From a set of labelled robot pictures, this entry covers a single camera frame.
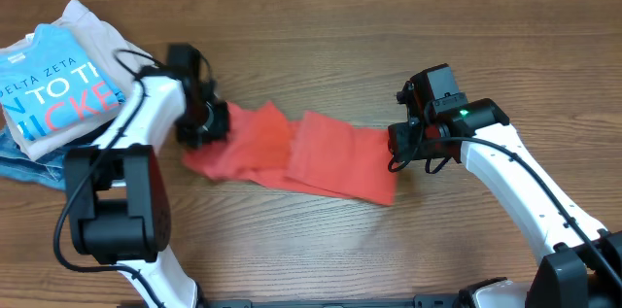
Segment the red printed t-shirt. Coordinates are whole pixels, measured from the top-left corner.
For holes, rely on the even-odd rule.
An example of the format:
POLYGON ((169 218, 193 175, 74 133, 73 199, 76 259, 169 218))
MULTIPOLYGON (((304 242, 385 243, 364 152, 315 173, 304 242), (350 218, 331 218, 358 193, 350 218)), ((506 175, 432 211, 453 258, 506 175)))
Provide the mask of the red printed t-shirt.
POLYGON ((228 108, 226 139, 184 152, 188 169, 213 181, 394 203, 397 175, 388 170, 387 131, 357 128, 312 111, 288 120, 271 102, 255 111, 233 103, 228 108))

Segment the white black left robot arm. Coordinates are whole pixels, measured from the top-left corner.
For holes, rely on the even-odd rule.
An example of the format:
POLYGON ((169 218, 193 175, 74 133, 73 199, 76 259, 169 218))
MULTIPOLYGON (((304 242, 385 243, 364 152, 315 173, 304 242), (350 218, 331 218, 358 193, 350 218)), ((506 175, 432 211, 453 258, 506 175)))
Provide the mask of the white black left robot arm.
POLYGON ((112 124, 63 161, 66 203, 52 237, 57 262, 80 273, 118 272, 146 307, 205 307, 203 290, 170 245, 171 209, 156 154, 168 132, 196 150, 226 138, 226 102, 207 58, 172 44, 129 73, 133 94, 112 124))

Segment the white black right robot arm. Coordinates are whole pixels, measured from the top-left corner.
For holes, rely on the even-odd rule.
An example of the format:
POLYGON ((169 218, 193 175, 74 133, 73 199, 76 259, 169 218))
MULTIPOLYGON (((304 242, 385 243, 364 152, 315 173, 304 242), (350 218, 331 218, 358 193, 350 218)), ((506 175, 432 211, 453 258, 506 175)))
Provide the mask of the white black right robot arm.
POLYGON ((534 254, 529 283, 505 277, 456 294, 416 297, 416 307, 618 307, 621 235, 582 210, 536 162, 507 114, 490 98, 469 101, 440 64, 407 80, 396 95, 407 120, 389 126, 388 168, 414 160, 461 163, 496 197, 534 254))

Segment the beige folded garment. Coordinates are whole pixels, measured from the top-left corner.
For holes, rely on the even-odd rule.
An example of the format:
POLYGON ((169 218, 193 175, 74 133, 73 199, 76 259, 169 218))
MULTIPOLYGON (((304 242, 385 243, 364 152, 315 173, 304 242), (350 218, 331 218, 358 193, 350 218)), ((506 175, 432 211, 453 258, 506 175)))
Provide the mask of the beige folded garment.
MULTIPOLYGON (((68 29, 86 52, 88 58, 94 61, 97 70, 103 71, 122 91, 125 98, 129 98, 133 88, 133 77, 115 61, 113 51, 128 49, 146 53, 145 51, 126 41, 116 28, 108 22, 100 20, 79 0, 71 0, 65 7, 62 16, 52 25, 68 29)), ((6 119, 6 122, 20 150, 31 160, 37 160, 75 139, 87 135, 109 120, 113 120, 119 111, 119 108, 114 109, 112 113, 78 122, 35 141, 24 138, 18 129, 18 125, 12 119, 6 119)))

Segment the black folded garment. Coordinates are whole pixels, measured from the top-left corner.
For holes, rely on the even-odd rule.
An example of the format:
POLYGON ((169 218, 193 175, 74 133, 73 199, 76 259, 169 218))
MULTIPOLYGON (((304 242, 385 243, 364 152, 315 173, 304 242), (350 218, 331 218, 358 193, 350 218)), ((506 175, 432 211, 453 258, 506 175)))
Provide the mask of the black folded garment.
POLYGON ((114 122, 113 120, 109 120, 103 123, 102 125, 94 129, 93 131, 89 132, 86 138, 89 140, 89 142, 92 142, 93 140, 95 140, 96 138, 104 134, 108 130, 108 128, 113 124, 113 122, 114 122))

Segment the light blue folded t-shirt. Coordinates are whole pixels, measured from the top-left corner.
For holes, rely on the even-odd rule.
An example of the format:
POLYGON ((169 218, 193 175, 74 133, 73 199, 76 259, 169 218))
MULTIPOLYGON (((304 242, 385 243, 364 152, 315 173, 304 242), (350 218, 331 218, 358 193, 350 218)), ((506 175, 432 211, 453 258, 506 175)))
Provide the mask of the light blue folded t-shirt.
POLYGON ((40 24, 25 47, 1 55, 1 106, 28 141, 124 102, 122 91, 66 28, 40 24))

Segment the folded blue jeans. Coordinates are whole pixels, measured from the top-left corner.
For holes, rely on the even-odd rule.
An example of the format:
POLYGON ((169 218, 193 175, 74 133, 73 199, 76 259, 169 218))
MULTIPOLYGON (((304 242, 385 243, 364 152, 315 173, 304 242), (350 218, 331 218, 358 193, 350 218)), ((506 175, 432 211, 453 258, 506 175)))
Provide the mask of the folded blue jeans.
POLYGON ((9 128, 1 130, 1 176, 26 183, 36 183, 48 188, 64 189, 63 160, 69 150, 90 144, 98 134, 93 131, 65 146, 31 160, 13 139, 9 128))

